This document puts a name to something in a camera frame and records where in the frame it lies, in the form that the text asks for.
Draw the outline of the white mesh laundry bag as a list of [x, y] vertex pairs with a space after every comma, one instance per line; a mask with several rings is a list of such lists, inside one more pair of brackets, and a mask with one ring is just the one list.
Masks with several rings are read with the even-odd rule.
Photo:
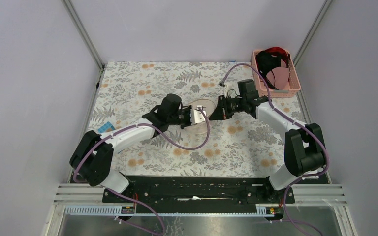
[[207, 133], [206, 119], [212, 114], [216, 108], [215, 103], [209, 99], [198, 99], [189, 103], [193, 111], [189, 114], [194, 118], [191, 126], [185, 127], [184, 130], [193, 134]]

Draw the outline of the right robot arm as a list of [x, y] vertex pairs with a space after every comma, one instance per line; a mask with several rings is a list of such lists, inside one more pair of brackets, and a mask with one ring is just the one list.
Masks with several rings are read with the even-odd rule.
[[219, 96], [209, 120], [227, 120], [235, 113], [245, 112], [284, 139], [284, 164], [267, 178], [262, 190], [263, 198], [274, 203], [282, 196], [282, 189], [327, 165], [322, 130], [315, 123], [294, 120], [277, 109], [267, 96], [259, 96], [254, 80], [241, 80], [237, 85], [240, 94], [233, 98]]

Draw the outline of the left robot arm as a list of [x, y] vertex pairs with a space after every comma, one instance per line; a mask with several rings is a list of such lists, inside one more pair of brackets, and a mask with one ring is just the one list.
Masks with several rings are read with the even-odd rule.
[[133, 189], [125, 175], [112, 170], [114, 154], [141, 141], [163, 135], [170, 126], [185, 128], [193, 125], [196, 110], [196, 106], [183, 106], [179, 96], [168, 94], [161, 104], [154, 106], [135, 124], [102, 134], [93, 130], [86, 132], [70, 159], [74, 169], [73, 180], [108, 188], [114, 191], [119, 201], [129, 201]]

